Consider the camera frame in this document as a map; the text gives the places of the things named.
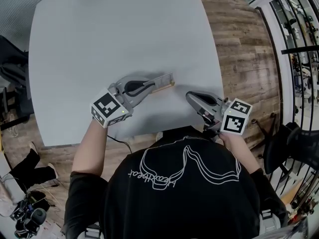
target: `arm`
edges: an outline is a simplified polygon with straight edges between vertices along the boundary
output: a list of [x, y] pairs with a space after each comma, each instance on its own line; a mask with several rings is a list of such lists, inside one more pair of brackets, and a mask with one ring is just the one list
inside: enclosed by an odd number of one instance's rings
[[107, 132], [107, 128], [92, 120], [75, 153], [63, 226], [67, 239], [78, 238], [89, 225], [99, 220], [100, 203], [108, 185], [100, 177]]
[[256, 158], [240, 135], [220, 133], [219, 137], [253, 179], [260, 198], [261, 210], [270, 209], [279, 218], [282, 227], [287, 225], [288, 215], [284, 203], [277, 196]]
[[101, 176], [108, 129], [92, 120], [73, 159], [72, 172]]
[[233, 153], [235, 158], [237, 158], [250, 174], [260, 168], [243, 137], [236, 134], [220, 133], [219, 138], [223, 140], [224, 146]]

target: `cable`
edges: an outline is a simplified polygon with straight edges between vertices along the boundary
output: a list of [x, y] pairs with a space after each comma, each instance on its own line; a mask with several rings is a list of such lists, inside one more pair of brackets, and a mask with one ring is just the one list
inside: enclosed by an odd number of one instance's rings
[[44, 188], [43, 186], [42, 186], [42, 188], [47, 192], [47, 193], [49, 193], [54, 199], [55, 199], [55, 201], [60, 205], [60, 207], [62, 208], [62, 210], [64, 210], [65, 211], [65, 209], [63, 208], [63, 206], [60, 204], [60, 202], [46, 189], [46, 188]]
[[[9, 120], [10, 122], [14, 120], [14, 115], [12, 113], [9, 113], [9, 119], [5, 119], [3, 122]], [[11, 135], [11, 137], [17, 137], [19, 135], [19, 131], [18, 128], [16, 127], [16, 125], [10, 127], [7, 129], [9, 134]]]
[[45, 199], [45, 197], [44, 197], [44, 198], [41, 198], [40, 200], [38, 200], [38, 201], [36, 201], [36, 202], [34, 202], [34, 203], [32, 203], [32, 205], [34, 205], [34, 204], [36, 204], [36, 203], [42, 201], [43, 199]]
[[29, 191], [28, 193], [32, 192], [32, 191], [35, 191], [35, 190], [39, 190], [39, 189], [46, 189], [46, 188], [55, 188], [55, 187], [58, 187], [59, 184], [55, 184], [55, 185], [52, 185], [52, 186], [47, 186], [47, 187], [43, 187], [42, 188], [37, 188], [37, 189], [32, 189], [31, 191]]
[[61, 210], [60, 210], [60, 209], [58, 209], [58, 210], [53, 211], [53, 212], [55, 213], [55, 215], [56, 215], [56, 216], [59, 216], [57, 213], [60, 213], [60, 212], [61, 212]]
[[4, 181], [3, 180], [1, 180], [2, 181], [2, 183], [3, 182], [5, 182], [5, 181], [7, 181], [7, 180], [12, 180], [12, 179], [16, 179], [16, 180], [19, 180], [20, 181], [20, 183], [24, 186], [24, 188], [25, 188], [25, 192], [27, 192], [28, 191], [28, 189], [26, 188], [26, 186], [24, 185], [24, 183], [19, 179], [19, 178], [15, 178], [15, 177], [12, 177], [12, 178], [7, 178], [7, 179], [5, 179]]
[[7, 174], [5, 174], [4, 176], [2, 176], [2, 177], [1, 177], [1, 180], [2, 180], [4, 177], [6, 177], [8, 174], [10, 174], [10, 172], [7, 173]]
[[129, 146], [129, 144], [128, 144], [127, 142], [116, 140], [115, 138], [113, 138], [113, 137], [111, 137], [111, 136], [109, 136], [109, 135], [108, 135], [108, 137], [109, 137], [110, 139], [114, 140], [114, 141], [117, 141], [117, 142], [119, 142], [119, 143], [125, 144], [125, 145], [129, 148], [130, 153], [133, 154], [133, 153], [132, 153], [132, 150], [131, 150], [131, 147]]
[[11, 213], [9, 216], [3, 216], [3, 215], [0, 213], [0, 216], [3, 217], [3, 218], [9, 218], [11, 215], [12, 215], [12, 213]]
[[58, 179], [53, 179], [54, 183], [57, 185], [57, 186], [62, 186], [64, 189], [68, 190], [61, 181], [59, 181]]

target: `shoe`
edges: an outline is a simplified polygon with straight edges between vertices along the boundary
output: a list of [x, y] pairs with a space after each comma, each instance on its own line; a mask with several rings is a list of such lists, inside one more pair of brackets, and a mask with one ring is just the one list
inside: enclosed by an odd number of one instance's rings
[[39, 155], [39, 153], [36, 151], [35, 145], [34, 145], [34, 143], [32, 141], [29, 143], [29, 147], [30, 147], [30, 149], [33, 149], [36, 154]]
[[163, 138], [163, 132], [158, 132], [156, 135], [156, 141], [159, 141]]
[[56, 171], [54, 165], [53, 165], [52, 163], [48, 163], [48, 167], [51, 167], [51, 168], [54, 170], [55, 179], [59, 178], [58, 173], [57, 173], [57, 171]]

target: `person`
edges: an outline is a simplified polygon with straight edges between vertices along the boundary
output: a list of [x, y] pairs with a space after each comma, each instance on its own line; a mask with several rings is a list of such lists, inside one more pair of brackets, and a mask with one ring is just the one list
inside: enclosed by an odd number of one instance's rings
[[284, 204], [241, 136], [220, 133], [223, 146], [190, 126], [164, 131], [107, 182], [100, 177], [107, 132], [93, 120], [74, 156], [67, 239], [97, 221], [108, 239], [253, 238], [266, 209], [287, 224]]
[[34, 184], [42, 184], [58, 178], [56, 169], [51, 163], [48, 163], [48, 166], [46, 167], [35, 168], [40, 161], [40, 156], [38, 155], [33, 142], [31, 142], [29, 146], [30, 152], [27, 157], [0, 180], [1, 216], [10, 216], [17, 207], [18, 202], [23, 200], [23, 198], [17, 200], [19, 196], [16, 197], [13, 195], [16, 187], [10, 183], [11, 180], [16, 181], [20, 189], [26, 194], [27, 190]]

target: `white graphic print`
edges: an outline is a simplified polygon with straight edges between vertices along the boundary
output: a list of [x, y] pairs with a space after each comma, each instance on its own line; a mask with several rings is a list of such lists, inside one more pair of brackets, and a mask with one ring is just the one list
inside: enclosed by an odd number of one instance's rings
[[[202, 138], [198, 138], [198, 137], [185, 136], [181, 140], [177, 140], [173, 143], [164, 144], [162, 146], [175, 144], [176, 142], [183, 141], [185, 139], [206, 140], [206, 139], [202, 139]], [[144, 182], [151, 181], [153, 189], [155, 189], [155, 190], [165, 190], [171, 184], [173, 187], [175, 186], [176, 181], [179, 180], [184, 174], [184, 170], [185, 170], [185, 167], [187, 164], [187, 157], [189, 157], [190, 159], [194, 160], [197, 163], [197, 166], [198, 166], [199, 171], [201, 172], [202, 176], [208, 182], [210, 182], [212, 184], [220, 185], [220, 184], [223, 184], [225, 182], [239, 181], [238, 177], [239, 177], [239, 174], [241, 171], [241, 166], [240, 166], [240, 163], [238, 162], [237, 159], [235, 159], [236, 160], [236, 171], [229, 171], [229, 172], [224, 173], [224, 174], [213, 173], [205, 166], [205, 164], [202, 161], [198, 152], [193, 151], [189, 145], [187, 145], [183, 150], [183, 155], [182, 155], [183, 156], [183, 168], [181, 170], [179, 170], [178, 172], [170, 175], [169, 177], [160, 176], [154, 170], [150, 169], [145, 164], [145, 156], [146, 156], [149, 149], [146, 149], [144, 154], [143, 154], [143, 157], [142, 157], [141, 162], [140, 162], [140, 171], [137, 172], [137, 171], [131, 170], [131, 172], [129, 173], [129, 176], [130, 177], [134, 176], [134, 177], [137, 177], [138, 179], [142, 178], [142, 179], [144, 179]]]

